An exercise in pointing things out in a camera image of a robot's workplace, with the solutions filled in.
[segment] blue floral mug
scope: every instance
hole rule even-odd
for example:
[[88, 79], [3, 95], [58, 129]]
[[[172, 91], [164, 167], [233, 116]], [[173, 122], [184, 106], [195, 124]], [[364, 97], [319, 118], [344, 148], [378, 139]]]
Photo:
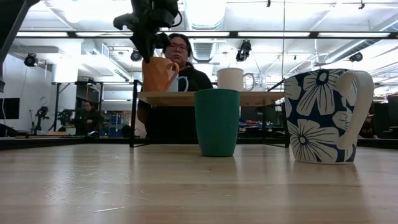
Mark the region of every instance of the blue floral mug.
[[317, 70], [284, 81], [290, 148], [296, 161], [354, 162], [359, 130], [373, 98], [369, 73]]

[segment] spotlight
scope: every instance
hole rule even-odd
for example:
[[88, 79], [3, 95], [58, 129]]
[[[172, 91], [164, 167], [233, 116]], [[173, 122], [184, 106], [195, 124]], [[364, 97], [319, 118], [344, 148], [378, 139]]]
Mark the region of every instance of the spotlight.
[[244, 62], [249, 57], [249, 52], [251, 51], [250, 40], [244, 40], [242, 45], [238, 49], [238, 53], [236, 54], [237, 62]]
[[37, 60], [35, 53], [29, 53], [29, 54], [27, 54], [27, 57], [25, 58], [24, 63], [26, 66], [28, 66], [30, 68], [34, 68], [39, 63], [39, 60]]
[[349, 58], [351, 62], [360, 62], [362, 61], [362, 59], [363, 55], [361, 54], [361, 52], [358, 52]]
[[142, 59], [142, 56], [138, 50], [133, 50], [130, 58], [133, 62], [138, 62]]

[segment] white flower pattern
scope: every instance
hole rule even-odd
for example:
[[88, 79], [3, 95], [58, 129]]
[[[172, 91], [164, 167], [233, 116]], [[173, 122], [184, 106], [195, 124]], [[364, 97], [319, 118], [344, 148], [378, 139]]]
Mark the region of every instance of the white flower pattern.
[[287, 121], [290, 133], [290, 148], [298, 161], [334, 164], [337, 150], [326, 144], [335, 145], [338, 139], [336, 128], [320, 128], [317, 122], [298, 119], [298, 126]]
[[338, 111], [337, 113], [335, 113], [335, 115], [333, 115], [332, 120], [337, 128], [347, 131], [352, 115], [353, 114], [349, 109], [347, 109], [346, 111]]
[[335, 112], [335, 99], [333, 90], [341, 70], [323, 70], [322, 72], [310, 72], [304, 78], [303, 90], [305, 93], [297, 105], [297, 113], [308, 116], [317, 101], [318, 110], [321, 115]]
[[289, 117], [292, 112], [292, 104], [289, 99], [298, 100], [301, 93], [301, 87], [297, 82], [295, 77], [290, 77], [284, 82], [285, 89], [285, 109], [286, 109], [286, 117]]

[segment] teal cup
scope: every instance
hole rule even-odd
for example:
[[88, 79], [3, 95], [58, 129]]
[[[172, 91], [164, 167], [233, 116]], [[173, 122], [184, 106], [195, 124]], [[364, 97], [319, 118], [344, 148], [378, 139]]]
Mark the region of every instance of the teal cup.
[[238, 138], [240, 92], [210, 89], [195, 93], [195, 117], [201, 154], [233, 156]]

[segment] white cup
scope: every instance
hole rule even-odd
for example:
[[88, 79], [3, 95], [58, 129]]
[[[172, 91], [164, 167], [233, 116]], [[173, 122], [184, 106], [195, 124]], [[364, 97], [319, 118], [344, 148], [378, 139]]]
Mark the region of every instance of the white cup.
[[178, 91], [178, 81], [180, 79], [184, 79], [185, 80], [185, 89], [184, 91], [188, 91], [188, 87], [189, 87], [189, 82], [187, 77], [178, 77], [178, 75], [175, 77], [173, 83], [170, 85], [169, 91]]
[[236, 91], [251, 91], [254, 85], [249, 89], [243, 89], [243, 79], [245, 76], [252, 76], [253, 73], [246, 73], [243, 75], [243, 70], [240, 68], [223, 68], [217, 72], [217, 85], [218, 88], [224, 88]]

